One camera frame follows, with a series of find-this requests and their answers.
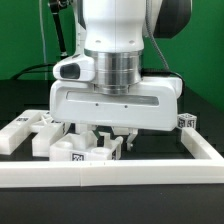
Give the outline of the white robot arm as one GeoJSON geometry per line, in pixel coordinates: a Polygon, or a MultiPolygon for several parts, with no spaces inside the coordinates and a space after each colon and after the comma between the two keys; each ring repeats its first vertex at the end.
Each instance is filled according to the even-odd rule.
{"type": "Polygon", "coordinates": [[[50,113],[57,121],[171,131],[183,81],[142,67],[143,38],[172,38],[192,0],[75,0],[77,50],[53,68],[50,113]]]}

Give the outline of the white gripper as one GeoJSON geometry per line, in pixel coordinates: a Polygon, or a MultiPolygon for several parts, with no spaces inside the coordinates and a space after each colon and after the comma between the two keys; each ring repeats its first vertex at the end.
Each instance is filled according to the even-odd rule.
{"type": "MultiPolygon", "coordinates": [[[[138,135],[137,129],[171,131],[177,125],[177,99],[182,81],[175,77],[144,77],[125,95],[104,95],[90,83],[56,81],[50,92],[50,114],[56,121],[134,128],[129,130],[127,148],[138,135]]],[[[88,132],[96,146],[100,134],[88,132]]]]}

